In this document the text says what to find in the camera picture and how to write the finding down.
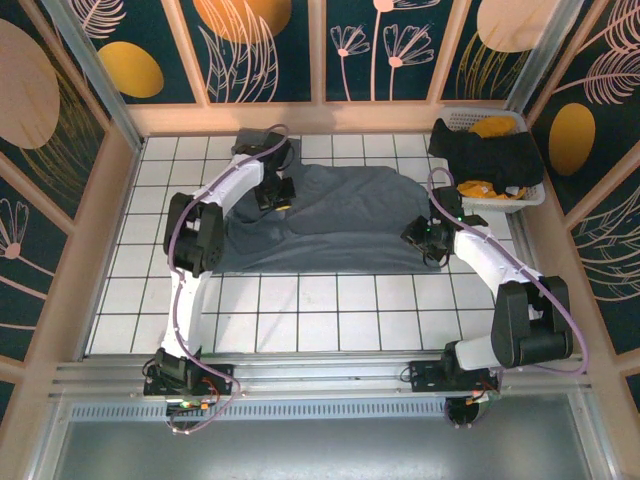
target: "gray floor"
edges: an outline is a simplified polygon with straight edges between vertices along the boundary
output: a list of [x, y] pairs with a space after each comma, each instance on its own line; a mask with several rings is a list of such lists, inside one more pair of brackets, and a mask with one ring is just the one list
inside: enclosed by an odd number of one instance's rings
[[496, 402], [472, 429], [443, 418], [219, 421], [192, 437], [163, 423], [76, 423], [58, 479], [589, 478], [565, 397]]

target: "wall mural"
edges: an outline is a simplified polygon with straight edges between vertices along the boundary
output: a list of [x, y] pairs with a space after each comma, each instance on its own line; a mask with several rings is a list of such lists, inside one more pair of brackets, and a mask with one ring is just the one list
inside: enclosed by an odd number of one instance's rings
[[74, 217], [104, 130], [17, 5], [0, 13], [0, 153]]
[[160, 0], [69, 0], [128, 104], [194, 103]]
[[640, 348], [640, 169], [572, 235], [616, 353]]
[[538, 98], [540, 97], [540, 94], [542, 93], [542, 90], [544, 90], [547, 84], [547, 81], [549, 80], [549, 77], [555, 71], [556, 67], [558, 66], [558, 63], [560, 63], [560, 60], [562, 59], [562, 56], [565, 54], [567, 47], [569, 46], [569, 43], [571, 43], [571, 40], [573, 40], [573, 37], [575, 36], [576, 32], [580, 28], [580, 25], [582, 25], [582, 21], [584, 20], [584, 17], [587, 15], [587, 13], [589, 13], [589, 10], [591, 9], [592, 5], [593, 5], [593, 0], [583, 0], [582, 5], [580, 7], [580, 11], [578, 12], [578, 15], [576, 16], [575, 20], [572, 23], [571, 30], [569, 30], [569, 32], [567, 33], [567, 36], [564, 38], [564, 41], [562, 42], [562, 45], [560, 46], [558, 53], [556, 53], [556, 56], [554, 57], [553, 61], [547, 67], [547, 70], [545, 71], [544, 75], [538, 82], [536, 89], [533, 91], [533, 93], [531, 94], [531, 97], [527, 101], [527, 105], [524, 107], [525, 116], [529, 115], [529, 112], [535, 106], [536, 102], [538, 101]]
[[327, 101], [424, 100], [451, 4], [328, 0]]
[[9, 400], [11, 399], [14, 387], [15, 385], [13, 383], [0, 380], [0, 424], [2, 424], [2, 419], [9, 406]]
[[180, 3], [209, 101], [311, 101], [307, 0]]
[[0, 178], [0, 355], [24, 360], [66, 240]]
[[638, 413], [640, 413], [640, 373], [636, 373], [635, 375], [629, 375], [626, 377], [627, 386], [629, 387], [629, 392], [631, 393], [631, 398], [633, 398], [633, 402], [636, 404], [636, 409]]
[[640, 139], [638, 86], [640, 3], [615, 0], [532, 127], [565, 213]]
[[442, 100], [506, 100], [558, 0], [472, 0]]

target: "orange circle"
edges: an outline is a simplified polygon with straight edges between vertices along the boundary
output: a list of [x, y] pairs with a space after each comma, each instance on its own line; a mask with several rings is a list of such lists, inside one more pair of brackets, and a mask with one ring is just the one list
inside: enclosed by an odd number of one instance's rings
[[291, 0], [193, 0], [193, 5], [213, 33], [234, 43], [260, 41], [260, 18], [274, 37], [291, 19]]

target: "black cloth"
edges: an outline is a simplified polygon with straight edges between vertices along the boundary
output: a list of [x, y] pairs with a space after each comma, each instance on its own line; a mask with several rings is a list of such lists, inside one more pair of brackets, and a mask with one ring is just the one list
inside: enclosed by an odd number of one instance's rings
[[529, 132], [482, 138], [452, 131], [442, 119], [431, 133], [429, 154], [447, 159], [456, 185], [469, 180], [491, 182], [496, 193], [507, 187], [533, 187], [542, 182], [544, 164]]

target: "cable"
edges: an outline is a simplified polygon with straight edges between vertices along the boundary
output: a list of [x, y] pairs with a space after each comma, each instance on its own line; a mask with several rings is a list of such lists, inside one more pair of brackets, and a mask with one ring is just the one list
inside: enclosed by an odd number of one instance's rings
[[211, 192], [213, 192], [213, 190], [215, 190], [224, 180], [226, 180], [230, 175], [233, 174], [233, 172], [237, 171], [240, 167], [248, 164], [249, 162], [252, 162], [254, 160], [258, 160], [262, 157], [266, 157], [267, 155], [272, 154], [273, 152], [277, 151], [282, 145], [284, 145], [284, 143], [287, 141], [287, 137], [289, 136], [289, 128], [286, 125], [283, 125], [281, 123], [276, 124], [276, 125], [272, 125], [271, 127], [269, 127], [267, 130], [265, 130], [266, 134], [271, 133], [272, 131], [278, 129], [278, 128], [282, 128], [285, 133], [282, 137], [282, 139], [275, 144], [273, 147], [268, 148], [267, 150], [265, 150], [264, 152], [260, 152], [257, 153], [255, 155], [252, 155], [251, 157], [245, 158], [244, 160], [240, 160], [238, 163], [235, 164], [235, 169], [230, 169], [227, 170], [225, 172], [223, 172], [212, 184], [211, 186], [205, 190], [203, 193], [201, 193], [200, 195], [198, 195], [197, 197], [195, 197], [191, 203], [189, 203], [189, 205], [187, 205], [187, 208], [185, 208], [182, 213], [180, 214], [180, 217], [178, 217], [178, 221], [176, 222], [176, 226], [173, 229], [173, 233], [171, 234], [171, 240], [169, 241], [169, 249], [167, 252], [167, 255], [169, 257], [169, 270], [171, 270], [173, 273], [175, 273], [178, 278], [179, 278], [179, 282], [178, 282], [178, 286], [176, 288], [176, 293], [175, 293], [175, 297], [174, 297], [174, 301], [173, 301], [173, 308], [171, 309], [171, 317], [172, 317], [172, 323], [173, 323], [173, 331], [176, 335], [176, 340], [178, 342], [178, 345], [180, 345], [180, 348], [182, 349], [182, 351], [185, 353], [185, 356], [191, 360], [194, 364], [196, 364], [198, 367], [202, 368], [203, 370], [211, 373], [212, 375], [215, 375], [217, 377], [222, 378], [223, 380], [225, 380], [227, 383], [233, 383], [233, 385], [235, 385], [235, 391], [232, 389], [232, 394], [231, 397], [229, 398], [229, 400], [226, 401], [226, 403], [224, 405], [222, 405], [222, 407], [213, 415], [211, 415], [211, 417], [209, 417], [207, 420], [204, 420], [200, 423], [198, 423], [197, 425], [191, 427], [191, 428], [185, 428], [185, 429], [179, 429], [172, 424], [172, 422], [170, 421], [170, 425], [171, 428], [173, 429], [174, 433], [182, 433], [184, 435], [189, 435], [190, 433], [194, 433], [197, 432], [198, 430], [202, 430], [203, 428], [207, 427], [211, 422], [213, 422], [215, 419], [217, 419], [218, 417], [220, 417], [225, 410], [229, 407], [229, 405], [231, 405], [231, 403], [233, 403], [233, 401], [236, 399], [236, 397], [239, 395], [241, 389], [242, 389], [242, 385], [240, 384], [240, 382], [235, 379], [234, 377], [227, 375], [226, 373], [222, 373], [219, 372], [218, 370], [215, 370], [213, 368], [211, 368], [210, 366], [202, 363], [199, 359], [197, 359], [194, 355], [191, 354], [191, 352], [189, 352], [189, 350], [187, 349], [187, 347], [184, 344], [184, 339], [182, 338], [182, 335], [180, 334], [180, 327], [178, 325], [178, 300], [180, 299], [180, 294], [182, 293], [182, 289], [184, 287], [184, 282], [185, 282], [185, 272], [178, 270], [175, 266], [174, 263], [174, 254], [175, 254], [175, 249], [176, 249], [176, 242], [178, 240], [178, 235], [180, 234], [180, 229], [182, 228], [182, 225], [184, 224], [187, 215], [189, 215], [189, 212], [191, 212], [191, 210], [206, 196], [208, 196], [209, 194], [211, 194]]
[[580, 331], [580, 328], [578, 328], [578, 325], [576, 325], [576, 322], [571, 317], [571, 314], [569, 313], [569, 311], [547, 289], [547, 287], [545, 287], [540, 282], [540, 280], [538, 280], [536, 277], [534, 277], [526, 269], [523, 269], [521, 263], [517, 259], [515, 259], [493, 237], [491, 237], [490, 235], [485, 235], [484, 233], [480, 232], [479, 230], [467, 225], [464, 222], [461, 222], [456, 217], [454, 217], [449, 212], [447, 212], [442, 205], [440, 205], [440, 203], [436, 199], [435, 195], [433, 194], [433, 185], [434, 185], [433, 175], [434, 175], [434, 173], [436, 173], [438, 171], [444, 172], [449, 177], [451, 185], [455, 185], [455, 180], [454, 180], [453, 175], [451, 174], [451, 172], [449, 172], [449, 170], [447, 170], [445, 168], [442, 168], [442, 167], [437, 167], [437, 168], [434, 168], [433, 170], [431, 170], [431, 172], [429, 173], [429, 179], [428, 179], [428, 183], [427, 183], [427, 192], [429, 193], [429, 199], [431, 200], [433, 205], [438, 209], [438, 211], [442, 215], [445, 216], [445, 218], [447, 220], [449, 220], [450, 222], [453, 222], [454, 224], [456, 224], [459, 227], [463, 228], [464, 230], [466, 230], [467, 232], [471, 233], [472, 235], [475, 235], [476, 237], [481, 238], [483, 241], [488, 242], [514, 268], [518, 269], [518, 271], [520, 271], [522, 273], [522, 275], [527, 280], [529, 280], [531, 283], [533, 283], [538, 288], [538, 290], [540, 290], [540, 293], [542, 293], [542, 295], [544, 295], [551, 302], [551, 304], [560, 312], [560, 314], [564, 317], [564, 319], [567, 321], [567, 323], [571, 327], [571, 330], [573, 330], [573, 333], [575, 334], [576, 339], [578, 340], [578, 343], [580, 344], [580, 349], [582, 350], [582, 365], [580, 365], [580, 367], [577, 368], [576, 370], [559, 370], [557, 368], [544, 367], [542, 365], [533, 365], [533, 366], [538, 368], [538, 369], [544, 370], [546, 372], [554, 373], [554, 374], [558, 374], [558, 375], [568, 375], [568, 376], [571, 376], [571, 377], [577, 377], [577, 376], [582, 375], [584, 372], [587, 371], [587, 367], [589, 366], [589, 350], [587, 348], [587, 342], [584, 339], [584, 335]]

